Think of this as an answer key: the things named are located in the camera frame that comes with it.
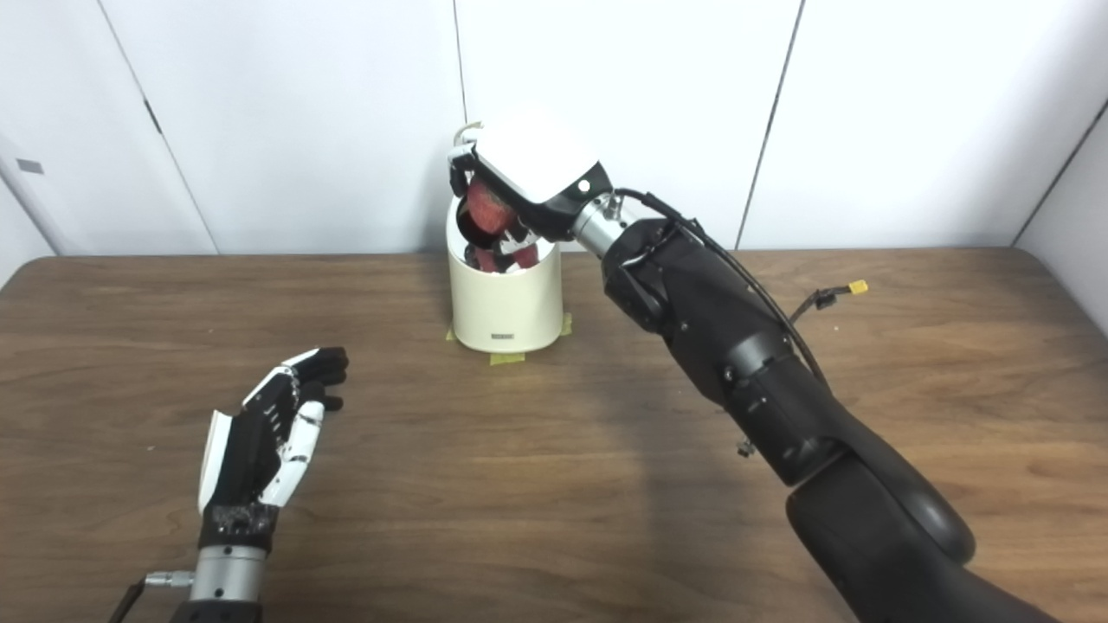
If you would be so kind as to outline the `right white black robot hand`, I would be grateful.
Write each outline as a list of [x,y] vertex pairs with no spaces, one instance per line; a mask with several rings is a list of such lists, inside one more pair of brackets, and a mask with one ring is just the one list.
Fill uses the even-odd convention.
[[459,139],[448,182],[461,200],[472,181],[546,241],[576,241],[601,259],[620,237],[620,219],[605,213],[615,186],[596,152],[542,110],[490,119]]

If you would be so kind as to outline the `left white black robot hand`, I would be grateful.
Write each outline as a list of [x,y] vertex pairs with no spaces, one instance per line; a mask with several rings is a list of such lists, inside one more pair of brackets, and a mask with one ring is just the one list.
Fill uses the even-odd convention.
[[294,356],[257,382],[238,413],[211,413],[199,477],[198,548],[270,552],[280,512],[300,486],[325,416],[343,407],[330,388],[347,379],[343,347]]

